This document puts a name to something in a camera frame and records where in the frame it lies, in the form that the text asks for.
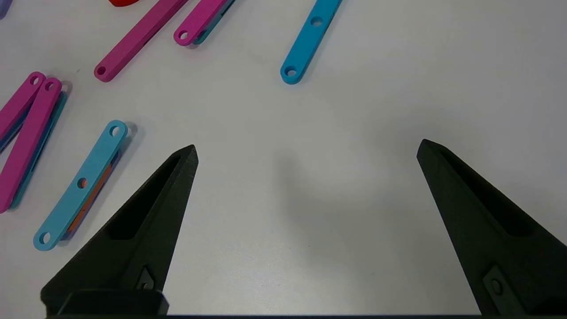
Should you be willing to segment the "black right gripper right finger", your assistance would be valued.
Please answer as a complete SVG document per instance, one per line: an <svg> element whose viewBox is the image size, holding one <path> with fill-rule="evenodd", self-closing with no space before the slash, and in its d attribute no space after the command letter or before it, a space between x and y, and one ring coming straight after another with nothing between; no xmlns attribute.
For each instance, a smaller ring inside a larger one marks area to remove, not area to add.
<svg viewBox="0 0 567 319"><path fill-rule="evenodd" d="M416 157L482 315L565 317L566 245L443 145Z"/></svg>

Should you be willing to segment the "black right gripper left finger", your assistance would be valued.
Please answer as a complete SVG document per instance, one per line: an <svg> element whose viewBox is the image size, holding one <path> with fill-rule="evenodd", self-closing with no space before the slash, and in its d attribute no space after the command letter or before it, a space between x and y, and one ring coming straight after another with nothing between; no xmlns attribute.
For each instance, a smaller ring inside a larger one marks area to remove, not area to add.
<svg viewBox="0 0 567 319"><path fill-rule="evenodd" d="M41 289L48 317L165 316L163 289L198 166L174 152Z"/></svg>

